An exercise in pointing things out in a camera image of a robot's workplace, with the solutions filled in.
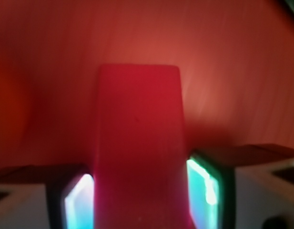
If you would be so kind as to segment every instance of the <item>glowing light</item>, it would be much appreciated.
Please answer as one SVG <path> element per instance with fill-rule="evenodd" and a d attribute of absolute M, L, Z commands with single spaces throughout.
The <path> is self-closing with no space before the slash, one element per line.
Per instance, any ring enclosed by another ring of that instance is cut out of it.
<path fill-rule="evenodd" d="M 190 214 L 197 228 L 218 227 L 218 181 L 194 160 L 187 160 Z"/>
<path fill-rule="evenodd" d="M 94 226 L 94 180 L 85 174 L 64 200 L 67 229 Z"/>

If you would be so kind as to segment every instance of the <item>red wall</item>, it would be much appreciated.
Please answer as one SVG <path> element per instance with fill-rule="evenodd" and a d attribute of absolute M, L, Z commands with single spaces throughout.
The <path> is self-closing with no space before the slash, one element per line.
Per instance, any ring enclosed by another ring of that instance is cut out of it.
<path fill-rule="evenodd" d="M 275 0 L 0 0 L 0 53 L 25 74 L 32 112 L 0 167 L 92 166 L 102 63 L 177 65 L 188 147 L 294 148 L 294 20 Z"/>

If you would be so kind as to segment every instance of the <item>red rectangular block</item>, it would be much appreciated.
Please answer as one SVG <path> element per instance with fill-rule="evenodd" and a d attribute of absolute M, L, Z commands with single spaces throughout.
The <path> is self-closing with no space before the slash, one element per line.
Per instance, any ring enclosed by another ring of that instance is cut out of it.
<path fill-rule="evenodd" d="M 96 118 L 96 228 L 187 228 L 179 69 L 101 66 Z"/>

